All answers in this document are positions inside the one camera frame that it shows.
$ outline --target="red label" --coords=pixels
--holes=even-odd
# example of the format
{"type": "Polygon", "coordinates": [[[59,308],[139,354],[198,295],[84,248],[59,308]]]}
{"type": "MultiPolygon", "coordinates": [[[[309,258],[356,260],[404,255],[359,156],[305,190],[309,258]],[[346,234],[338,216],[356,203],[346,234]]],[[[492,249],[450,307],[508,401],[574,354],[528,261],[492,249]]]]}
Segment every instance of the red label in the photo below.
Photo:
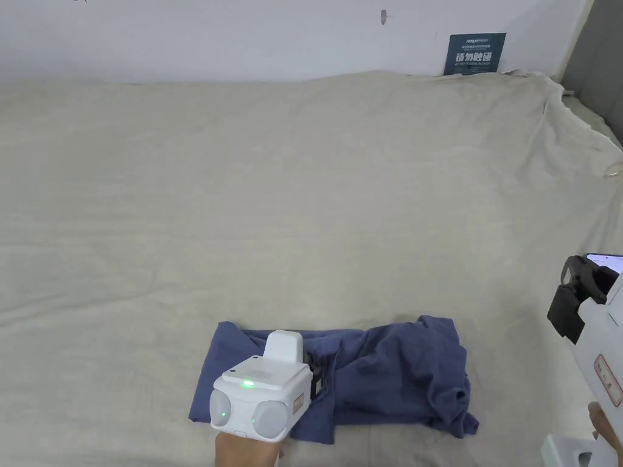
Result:
{"type": "Polygon", "coordinates": [[[623,402],[623,390],[621,390],[621,385],[614,377],[614,373],[610,370],[606,359],[602,354],[599,354],[599,357],[595,360],[595,371],[597,372],[597,376],[601,380],[601,384],[604,385],[604,389],[610,396],[610,400],[614,404],[615,407],[621,405],[623,402]]]}

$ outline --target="phone screen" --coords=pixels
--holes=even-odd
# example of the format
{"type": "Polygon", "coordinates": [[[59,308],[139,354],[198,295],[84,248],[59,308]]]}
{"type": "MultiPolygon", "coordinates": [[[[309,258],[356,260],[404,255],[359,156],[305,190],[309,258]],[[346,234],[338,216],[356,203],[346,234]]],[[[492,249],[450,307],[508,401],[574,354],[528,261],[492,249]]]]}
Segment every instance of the phone screen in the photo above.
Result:
{"type": "Polygon", "coordinates": [[[617,255],[586,255],[597,266],[608,266],[611,270],[621,274],[623,271],[623,256],[617,255]]]}

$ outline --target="sticker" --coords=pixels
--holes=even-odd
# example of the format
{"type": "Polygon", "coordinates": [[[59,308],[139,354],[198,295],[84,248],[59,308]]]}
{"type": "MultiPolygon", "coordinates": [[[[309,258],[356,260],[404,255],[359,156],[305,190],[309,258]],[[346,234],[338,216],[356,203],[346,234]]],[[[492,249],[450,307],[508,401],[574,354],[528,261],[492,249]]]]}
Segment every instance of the sticker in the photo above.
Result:
{"type": "Polygon", "coordinates": [[[601,379],[601,384],[604,385],[605,390],[610,396],[610,400],[615,407],[620,406],[621,402],[623,402],[623,390],[621,390],[621,385],[614,377],[612,370],[610,370],[610,367],[602,354],[599,354],[599,357],[595,360],[594,366],[597,376],[601,379]]]}
{"type": "Polygon", "coordinates": [[[300,396],[298,396],[295,399],[294,405],[292,406],[292,415],[294,415],[299,408],[303,407],[303,399],[304,398],[305,398],[305,393],[302,393],[300,396]]]}

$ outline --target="folded cloth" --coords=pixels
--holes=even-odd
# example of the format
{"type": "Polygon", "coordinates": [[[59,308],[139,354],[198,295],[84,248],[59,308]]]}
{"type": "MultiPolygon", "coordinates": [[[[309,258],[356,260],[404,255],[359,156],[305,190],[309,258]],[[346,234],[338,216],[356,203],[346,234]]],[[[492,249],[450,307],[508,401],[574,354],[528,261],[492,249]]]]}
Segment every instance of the folded cloth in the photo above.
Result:
{"type": "MultiPolygon", "coordinates": [[[[261,355],[271,331],[219,323],[188,416],[210,422],[210,395],[223,372],[261,355]]],[[[303,350],[323,368],[323,388],[292,429],[297,440],[333,444],[335,425],[422,423],[463,438],[478,421],[467,408],[467,351],[451,319],[334,331],[298,331],[303,350]]]]}

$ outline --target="poster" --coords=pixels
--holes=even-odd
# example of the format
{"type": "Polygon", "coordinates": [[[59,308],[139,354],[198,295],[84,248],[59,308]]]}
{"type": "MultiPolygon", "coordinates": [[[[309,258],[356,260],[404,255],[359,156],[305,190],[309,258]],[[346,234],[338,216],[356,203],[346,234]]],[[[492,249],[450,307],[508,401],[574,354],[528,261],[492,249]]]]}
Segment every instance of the poster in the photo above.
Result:
{"type": "Polygon", "coordinates": [[[445,59],[444,75],[474,75],[498,70],[506,32],[452,34],[445,59]]]}

